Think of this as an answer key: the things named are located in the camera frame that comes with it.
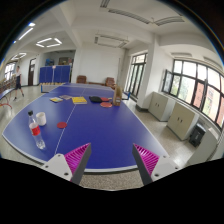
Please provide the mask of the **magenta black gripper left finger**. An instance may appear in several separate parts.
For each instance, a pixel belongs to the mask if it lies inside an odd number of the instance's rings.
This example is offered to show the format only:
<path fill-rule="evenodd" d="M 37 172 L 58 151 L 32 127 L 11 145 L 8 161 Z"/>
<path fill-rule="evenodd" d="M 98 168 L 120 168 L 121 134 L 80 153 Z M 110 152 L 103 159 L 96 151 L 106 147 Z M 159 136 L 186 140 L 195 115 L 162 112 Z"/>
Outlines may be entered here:
<path fill-rule="evenodd" d="M 56 154 L 42 166 L 42 169 L 79 185 L 90 155 L 91 144 L 87 143 L 65 155 Z"/>

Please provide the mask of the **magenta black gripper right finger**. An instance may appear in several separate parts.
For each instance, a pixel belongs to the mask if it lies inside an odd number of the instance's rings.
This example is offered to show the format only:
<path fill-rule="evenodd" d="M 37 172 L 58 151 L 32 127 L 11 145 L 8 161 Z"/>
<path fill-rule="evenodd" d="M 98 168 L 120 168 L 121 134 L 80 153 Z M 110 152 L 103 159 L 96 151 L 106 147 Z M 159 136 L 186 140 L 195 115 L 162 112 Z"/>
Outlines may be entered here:
<path fill-rule="evenodd" d="M 148 185 L 180 170 L 180 167 L 168 156 L 158 156 L 137 144 L 133 145 L 132 154 L 143 185 Z"/>

